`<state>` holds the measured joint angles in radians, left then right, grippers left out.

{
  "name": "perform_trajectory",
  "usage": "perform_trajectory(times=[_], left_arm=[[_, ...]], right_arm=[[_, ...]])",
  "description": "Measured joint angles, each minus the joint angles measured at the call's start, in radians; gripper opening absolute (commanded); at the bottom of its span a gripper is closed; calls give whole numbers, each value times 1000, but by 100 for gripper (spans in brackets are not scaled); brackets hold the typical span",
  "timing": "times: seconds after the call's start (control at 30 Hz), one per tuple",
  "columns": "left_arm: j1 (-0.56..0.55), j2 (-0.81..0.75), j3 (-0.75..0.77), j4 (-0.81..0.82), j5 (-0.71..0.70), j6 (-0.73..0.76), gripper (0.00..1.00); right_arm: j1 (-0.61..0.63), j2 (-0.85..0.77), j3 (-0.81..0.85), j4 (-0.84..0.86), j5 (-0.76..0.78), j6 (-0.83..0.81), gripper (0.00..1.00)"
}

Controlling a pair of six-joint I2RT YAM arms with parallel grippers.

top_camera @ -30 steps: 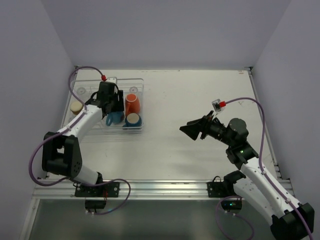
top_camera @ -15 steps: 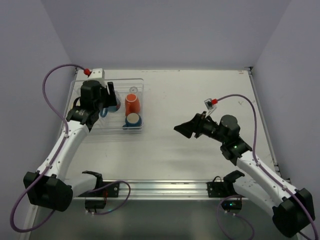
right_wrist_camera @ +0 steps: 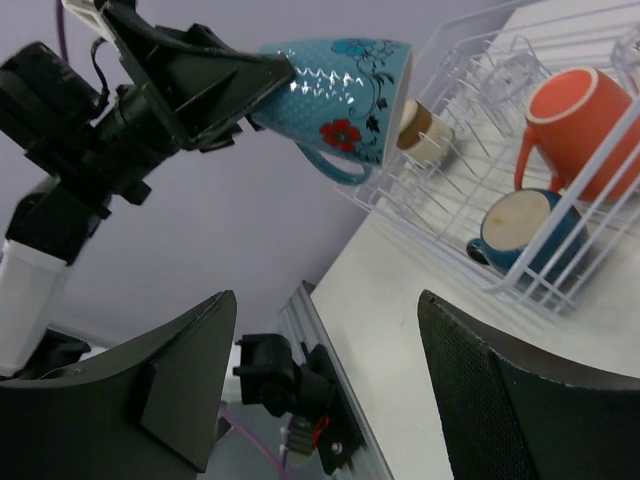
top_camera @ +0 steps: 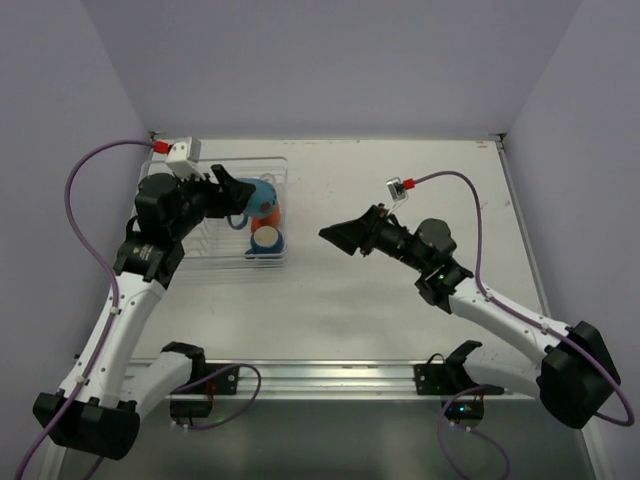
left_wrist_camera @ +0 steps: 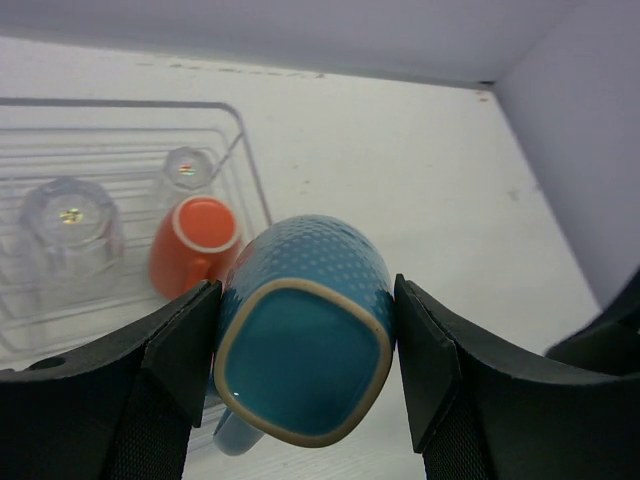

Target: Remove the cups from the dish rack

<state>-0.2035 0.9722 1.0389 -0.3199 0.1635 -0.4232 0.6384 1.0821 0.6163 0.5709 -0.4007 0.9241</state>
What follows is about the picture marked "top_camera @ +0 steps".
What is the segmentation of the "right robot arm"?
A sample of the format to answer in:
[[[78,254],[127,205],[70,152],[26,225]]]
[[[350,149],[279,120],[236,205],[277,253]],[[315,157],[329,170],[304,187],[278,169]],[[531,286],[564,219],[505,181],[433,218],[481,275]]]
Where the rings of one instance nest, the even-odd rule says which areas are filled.
[[[416,270],[415,286],[427,304],[480,326],[527,359],[500,366],[497,355],[468,341],[446,359],[458,390],[488,384],[528,395],[565,426],[581,429],[621,383],[596,327],[540,316],[483,286],[455,260],[456,243],[443,220],[426,219],[410,231],[383,205],[373,205],[319,235],[348,255],[380,251]]]

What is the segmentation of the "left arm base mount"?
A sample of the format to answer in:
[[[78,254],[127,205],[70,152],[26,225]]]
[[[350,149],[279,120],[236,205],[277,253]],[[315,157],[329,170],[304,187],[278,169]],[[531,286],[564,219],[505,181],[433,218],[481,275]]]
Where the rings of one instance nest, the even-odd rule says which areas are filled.
[[[214,410],[217,396],[237,393],[240,366],[238,364],[205,363],[191,383],[170,394],[169,415],[177,424],[195,425]]]

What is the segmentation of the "light blue floral mug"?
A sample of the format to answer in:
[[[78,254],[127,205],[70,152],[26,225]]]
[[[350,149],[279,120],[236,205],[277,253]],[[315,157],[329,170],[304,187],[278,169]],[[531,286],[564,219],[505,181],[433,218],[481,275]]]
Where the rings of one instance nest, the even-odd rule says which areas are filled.
[[[231,217],[226,218],[227,224],[233,230],[244,229],[248,224],[251,224],[252,217],[268,216],[274,205],[279,204],[276,189],[270,182],[258,178],[241,178],[240,181],[253,184],[256,191],[249,200],[242,213],[242,220],[238,224],[234,224]]]

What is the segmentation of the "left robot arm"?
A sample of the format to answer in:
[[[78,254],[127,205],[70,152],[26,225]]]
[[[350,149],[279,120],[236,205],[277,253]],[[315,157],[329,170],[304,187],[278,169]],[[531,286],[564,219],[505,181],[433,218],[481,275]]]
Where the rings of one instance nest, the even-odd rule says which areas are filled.
[[[211,371],[202,348],[171,342],[142,373],[125,377],[144,326],[184,257],[184,238],[205,219],[241,214],[255,190],[219,164],[204,175],[156,173],[139,182],[135,215],[106,268],[111,288],[94,330],[58,390],[40,394],[33,406],[54,444],[120,460],[165,397],[199,387],[211,393],[218,375],[237,371],[235,365]]]

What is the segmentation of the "orange mug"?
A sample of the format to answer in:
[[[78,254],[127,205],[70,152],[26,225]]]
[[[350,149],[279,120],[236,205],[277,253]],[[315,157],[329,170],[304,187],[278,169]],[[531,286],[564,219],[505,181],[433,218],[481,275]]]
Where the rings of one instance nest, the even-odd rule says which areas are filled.
[[[254,233],[256,230],[264,226],[279,228],[280,225],[281,225],[281,210],[280,210],[279,204],[276,203],[271,213],[268,216],[251,218],[250,230],[252,233]]]

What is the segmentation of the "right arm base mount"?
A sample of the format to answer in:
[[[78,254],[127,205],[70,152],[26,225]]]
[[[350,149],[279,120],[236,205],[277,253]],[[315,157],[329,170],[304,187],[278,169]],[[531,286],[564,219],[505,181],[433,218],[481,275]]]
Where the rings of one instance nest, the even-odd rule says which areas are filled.
[[[426,361],[413,365],[415,390],[422,396],[439,396],[444,406],[447,397],[463,390],[478,387],[464,369],[468,353],[451,353],[444,357],[432,354]],[[454,400],[446,409],[445,417],[450,422],[468,427],[480,425],[485,414],[485,396],[500,396],[502,387],[490,385],[473,393],[470,400]]]

